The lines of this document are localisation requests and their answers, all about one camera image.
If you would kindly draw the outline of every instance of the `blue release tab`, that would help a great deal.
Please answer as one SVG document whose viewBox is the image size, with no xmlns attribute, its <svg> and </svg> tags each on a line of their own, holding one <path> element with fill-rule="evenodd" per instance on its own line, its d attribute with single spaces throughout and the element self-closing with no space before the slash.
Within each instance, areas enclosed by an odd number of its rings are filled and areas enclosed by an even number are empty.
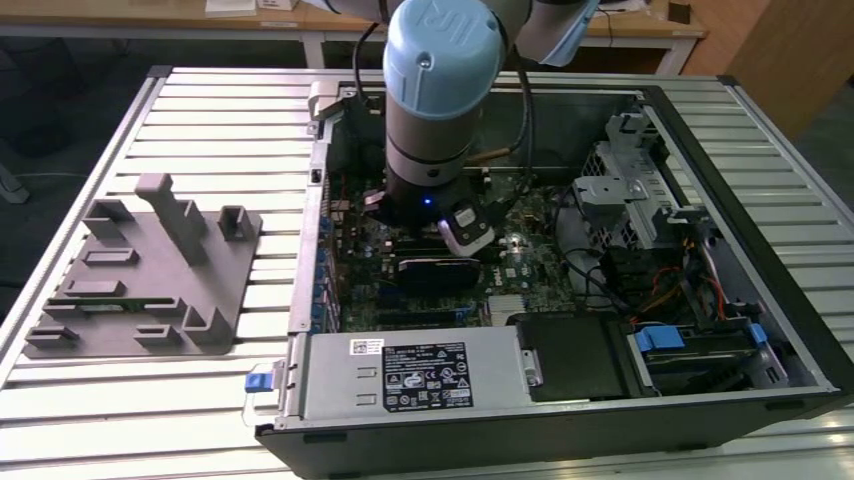
<svg viewBox="0 0 854 480">
<path fill-rule="evenodd" d="M 768 335 L 758 323 L 750 324 L 750 335 L 752 336 L 754 342 L 756 342 L 756 346 L 762 346 L 768 342 Z"/>
<path fill-rule="evenodd" d="M 643 328 L 635 333 L 635 341 L 642 352 L 684 348 L 684 340 L 679 335 L 679 329 L 670 325 Z"/>
<path fill-rule="evenodd" d="M 243 389 L 245 393 L 272 392 L 272 373 L 249 373 Z"/>
<path fill-rule="evenodd" d="M 504 61 L 492 11 L 480 0 L 406 0 L 391 17 L 383 55 L 388 94 L 426 120 L 468 113 Z"/>
</svg>

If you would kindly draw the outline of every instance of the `metal bracket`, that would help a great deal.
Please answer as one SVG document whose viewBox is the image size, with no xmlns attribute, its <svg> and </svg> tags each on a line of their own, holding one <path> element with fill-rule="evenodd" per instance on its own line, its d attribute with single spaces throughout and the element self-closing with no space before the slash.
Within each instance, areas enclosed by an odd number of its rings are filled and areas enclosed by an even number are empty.
<svg viewBox="0 0 854 480">
<path fill-rule="evenodd" d="M 522 350 L 522 368 L 528 387 L 539 387 L 543 384 L 543 372 L 535 350 Z"/>
<path fill-rule="evenodd" d="M 624 205 L 647 197 L 639 185 L 630 185 L 622 177 L 579 177 L 572 182 L 582 205 Z"/>
<path fill-rule="evenodd" d="M 308 122 L 308 126 L 305 127 L 305 133 L 315 137 L 315 140 L 320 140 L 320 138 L 323 138 L 323 124 L 324 122 L 312 120 Z"/>
<path fill-rule="evenodd" d="M 708 219 L 708 211 L 702 205 L 662 208 L 662 213 L 667 216 L 667 223 L 671 225 L 692 225 Z"/>
<path fill-rule="evenodd" d="M 323 122 L 341 110 L 339 83 L 320 80 L 308 90 L 308 113 L 313 122 Z"/>
</svg>

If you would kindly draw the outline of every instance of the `metal chassis frame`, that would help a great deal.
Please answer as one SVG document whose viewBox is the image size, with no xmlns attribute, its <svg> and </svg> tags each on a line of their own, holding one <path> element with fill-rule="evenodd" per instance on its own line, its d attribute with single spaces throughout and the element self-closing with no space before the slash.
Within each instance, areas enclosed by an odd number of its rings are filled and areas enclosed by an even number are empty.
<svg viewBox="0 0 854 480">
<path fill-rule="evenodd" d="M 854 364 L 851 364 L 845 350 L 837 343 L 803 291 L 798 287 L 776 257 L 767 240 L 751 220 L 744 207 L 738 201 L 730 186 L 724 182 L 663 90 L 658 86 L 650 85 L 639 85 L 631 89 L 600 85 L 572 85 L 570 87 L 547 84 L 536 85 L 538 92 L 550 89 L 563 91 L 590 90 L 591 93 L 599 91 L 600 93 L 611 94 L 638 94 L 640 105 L 668 141 L 667 146 L 671 149 L 671 153 L 676 156 L 686 172 L 688 172 L 712 219 L 718 223 L 727 238 L 735 240 L 731 246 L 736 253 L 739 263 L 742 263 L 762 297 L 775 313 L 783 331 L 790 336 L 790 340 L 793 340 L 795 350 L 814 375 L 818 386 L 787 388 L 778 392 L 774 390 L 763 390 L 696 395 L 694 398 L 679 398 L 679 400 L 656 398 L 600 402 L 596 405 L 584 405 L 580 407 L 576 405 L 551 406 L 546 408 L 538 406 L 514 412 L 519 415 L 514 417 L 499 416 L 478 418 L 474 415 L 463 413 L 459 417 L 455 415 L 442 420 L 419 419 L 418 426 L 430 429 L 431 425 L 439 426 L 443 423 L 447 424 L 447 422 L 460 422 L 460 425 L 467 424 L 472 429 L 484 428 L 488 430 L 490 427 L 486 424 L 490 422 L 502 423 L 503 420 L 512 422 L 520 418 L 528 418 L 531 421 L 539 419 L 536 420 L 539 423 L 544 418 L 555 414 L 584 413 L 608 416 L 618 414 L 618 412 L 623 412 L 619 413 L 619 415 L 634 412 L 636 415 L 646 415 L 643 418 L 648 419 L 658 415 L 667 415 L 664 413 L 667 409 L 672 409 L 674 412 L 683 412 L 686 411 L 684 409 L 691 408 L 707 408 L 710 414 L 714 415 L 718 406 L 720 406 L 720 408 L 728 408 L 724 407 L 724 405 L 731 405 L 732 403 L 743 404 L 744 408 L 747 408 L 747 405 L 754 405 L 754 407 L 750 408 L 755 408 L 756 403 L 762 404 L 767 412 L 793 410 L 793 412 L 789 412 L 791 415 L 789 418 L 805 418 L 817 416 L 845 405 L 850 402 L 854 393 L 851 391 L 854 388 Z M 671 188 L 679 191 L 678 186 L 671 185 Z M 412 425 L 412 418 L 406 421 L 403 418 L 400 421 L 383 419 L 384 421 L 378 420 L 370 423 L 360 423 L 359 419 L 332 422 L 301 421 L 299 415 L 301 412 L 300 403 L 304 401 L 303 384 L 307 382 L 308 375 L 308 368 L 305 366 L 309 349 L 308 335 L 300 333 L 292 344 L 291 353 L 299 353 L 299 356 L 288 358 L 288 370 L 291 374 L 288 375 L 288 380 L 280 385 L 280 413 L 283 416 L 276 418 L 275 426 L 260 425 L 256 427 L 256 438 L 273 453 L 281 451 L 283 445 L 287 444 L 289 444 L 288 448 L 296 448 L 292 444 L 292 438 L 300 437 L 301 435 L 312 436 L 311 438 L 313 438 L 313 435 L 320 435 L 323 438 L 327 438 L 325 436 L 329 435 L 331 438 L 336 439 L 335 441 L 345 442 L 348 432 L 351 432 L 356 438 L 362 437 L 362 435 L 370 436 L 371 433 L 368 432 L 376 432 L 378 435 L 386 432 L 386 434 L 394 436 L 395 434 L 390 432 L 394 432 L 396 428 Z"/>
</svg>

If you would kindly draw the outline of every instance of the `aluminum extrusion table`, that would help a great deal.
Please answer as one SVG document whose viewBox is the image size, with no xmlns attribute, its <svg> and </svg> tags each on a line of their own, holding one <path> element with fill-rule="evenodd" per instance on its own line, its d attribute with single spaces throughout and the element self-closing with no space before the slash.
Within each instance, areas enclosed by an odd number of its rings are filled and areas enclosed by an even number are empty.
<svg viewBox="0 0 854 480">
<path fill-rule="evenodd" d="M 308 135 L 316 80 L 347 72 L 176 68 L 145 80 L 0 328 L 0 480 L 61 478 L 292 477 L 241 419 L 243 380 L 285 352 L 288 305 L 300 247 L 308 165 L 321 155 Z M 854 215 L 736 86 L 714 78 L 536 74 L 536 83 L 655 83 L 664 89 L 750 215 L 843 346 L 854 347 Z M 378 72 L 366 81 L 380 81 Z M 515 86 L 512 75 L 499 83 Z M 175 178 L 179 198 L 204 211 L 241 204 L 264 232 L 252 266 L 239 344 L 221 357 L 31 360 L 20 352 L 84 235 L 93 198 L 132 210 L 140 173 Z M 688 181 L 679 171 L 679 182 Z M 698 201 L 688 188 L 687 196 Z M 277 398 L 261 396 L 256 412 Z M 536 463 L 406 478 L 632 479 L 850 478 L 854 414 L 771 426 L 720 448 Z"/>
</svg>

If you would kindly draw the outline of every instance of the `warning label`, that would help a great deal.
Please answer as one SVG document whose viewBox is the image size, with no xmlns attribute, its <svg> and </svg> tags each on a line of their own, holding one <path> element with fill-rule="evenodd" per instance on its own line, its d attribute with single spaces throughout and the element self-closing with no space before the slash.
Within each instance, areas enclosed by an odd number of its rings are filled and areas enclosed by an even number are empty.
<svg viewBox="0 0 854 480">
<path fill-rule="evenodd" d="M 464 343 L 383 348 L 383 406 L 390 412 L 474 407 Z"/>
</svg>

